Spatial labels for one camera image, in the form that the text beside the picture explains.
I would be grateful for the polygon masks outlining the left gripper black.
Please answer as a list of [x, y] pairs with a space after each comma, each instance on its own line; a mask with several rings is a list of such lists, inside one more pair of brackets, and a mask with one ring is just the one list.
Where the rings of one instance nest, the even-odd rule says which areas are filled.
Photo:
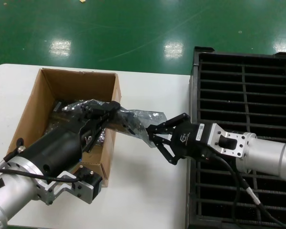
[[116, 101], [82, 104], [86, 119], [75, 117], [51, 130], [26, 148], [20, 156], [32, 162], [44, 176], [57, 177], [77, 165], [89, 152], [102, 130], [121, 108]]

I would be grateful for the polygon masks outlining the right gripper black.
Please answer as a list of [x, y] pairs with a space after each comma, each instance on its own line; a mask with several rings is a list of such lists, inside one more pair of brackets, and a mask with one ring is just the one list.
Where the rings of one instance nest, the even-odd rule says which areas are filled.
[[[176, 165], [180, 159], [205, 160], [214, 154], [213, 149], [207, 145], [212, 125], [192, 124], [189, 121], [190, 116], [182, 113], [146, 128], [150, 140], [172, 165]], [[168, 140], [157, 134], [172, 136]]]

